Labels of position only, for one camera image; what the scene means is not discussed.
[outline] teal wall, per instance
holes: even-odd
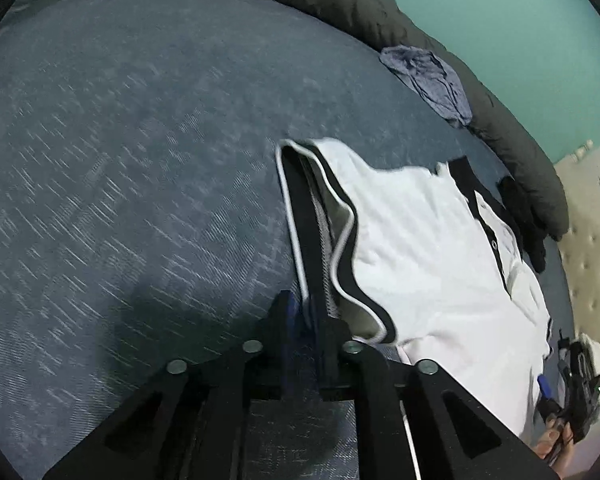
[[[588,0],[396,0],[461,57],[549,157],[600,145],[600,17]]]

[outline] white jersey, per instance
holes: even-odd
[[[355,336],[437,361],[522,435],[550,318],[512,221],[468,161],[375,170],[334,139],[283,141],[276,158],[302,300],[307,273],[324,272],[317,293]],[[316,222],[303,231],[316,239],[298,222]]]

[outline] human hand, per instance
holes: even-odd
[[[552,465],[552,469],[558,473],[560,478],[565,478],[567,467],[573,458],[575,447],[573,443],[573,431],[571,431],[569,423],[560,432],[560,425],[557,426],[557,420],[555,418],[548,418],[546,431],[538,440],[538,443],[534,447],[534,452],[540,458],[544,459],[554,448],[554,444],[560,436],[562,437],[562,449]]]

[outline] black mount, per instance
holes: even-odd
[[[295,313],[280,292],[252,339],[214,361],[169,362],[44,479],[241,479],[250,401],[283,395]],[[388,361],[324,309],[310,323],[321,397],[355,404],[362,480],[557,478],[435,362]]]

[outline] dark gray duvet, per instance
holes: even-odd
[[[293,285],[274,146],[323,136],[378,168],[467,155],[495,196],[506,174],[375,51],[270,0],[65,0],[1,32],[0,446],[26,480]],[[352,406],[298,361],[295,395],[254,407],[247,476],[356,478]]]

